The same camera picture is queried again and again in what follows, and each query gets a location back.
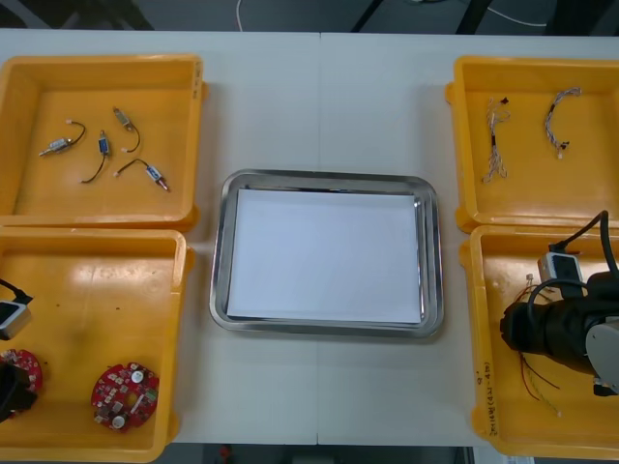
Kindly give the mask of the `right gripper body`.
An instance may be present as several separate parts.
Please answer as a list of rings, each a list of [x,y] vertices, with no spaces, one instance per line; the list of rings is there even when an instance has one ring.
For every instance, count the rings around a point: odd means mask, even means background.
[[[533,304],[529,314],[527,302],[510,304],[500,320],[502,339],[512,349],[528,354],[550,354],[545,323],[551,304]]]

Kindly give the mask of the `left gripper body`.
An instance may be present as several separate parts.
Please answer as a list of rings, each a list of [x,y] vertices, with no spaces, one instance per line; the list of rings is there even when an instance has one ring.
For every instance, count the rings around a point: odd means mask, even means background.
[[[38,395],[30,387],[26,370],[8,363],[1,364],[1,421],[34,405]]]

